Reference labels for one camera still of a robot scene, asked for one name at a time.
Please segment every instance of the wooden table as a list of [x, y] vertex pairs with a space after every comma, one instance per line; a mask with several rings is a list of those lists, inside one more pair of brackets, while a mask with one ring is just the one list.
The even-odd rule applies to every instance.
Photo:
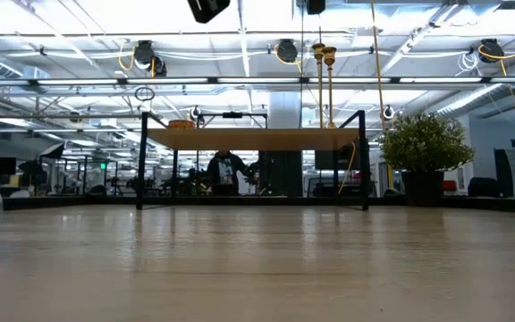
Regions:
[[148, 136], [174, 150], [335, 150], [359, 129], [152, 129]]

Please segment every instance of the green plant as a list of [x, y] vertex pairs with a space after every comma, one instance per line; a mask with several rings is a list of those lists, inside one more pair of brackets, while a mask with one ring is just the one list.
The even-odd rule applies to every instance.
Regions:
[[470, 162], [474, 149], [463, 144], [464, 127], [437, 114], [398, 115], [379, 140], [383, 158], [394, 169], [451, 171]]

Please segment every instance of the black planter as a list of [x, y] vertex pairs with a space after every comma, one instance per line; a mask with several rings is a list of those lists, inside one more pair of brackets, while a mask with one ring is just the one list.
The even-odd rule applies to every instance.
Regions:
[[438, 207], [443, 196], [444, 172], [403, 172], [407, 205]]

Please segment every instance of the man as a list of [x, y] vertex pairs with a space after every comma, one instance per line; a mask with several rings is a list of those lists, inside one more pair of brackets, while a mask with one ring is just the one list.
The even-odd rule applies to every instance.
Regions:
[[237, 196], [240, 184], [238, 171], [243, 172], [246, 165], [240, 157], [230, 151], [218, 151], [210, 163], [207, 171], [212, 177], [212, 192], [217, 196]]

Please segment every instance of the wooden tabletop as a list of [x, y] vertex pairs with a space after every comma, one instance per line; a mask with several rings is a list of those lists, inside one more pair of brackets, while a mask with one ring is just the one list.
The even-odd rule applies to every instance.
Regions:
[[333, 150], [358, 129], [151, 129], [150, 139], [177, 150]]

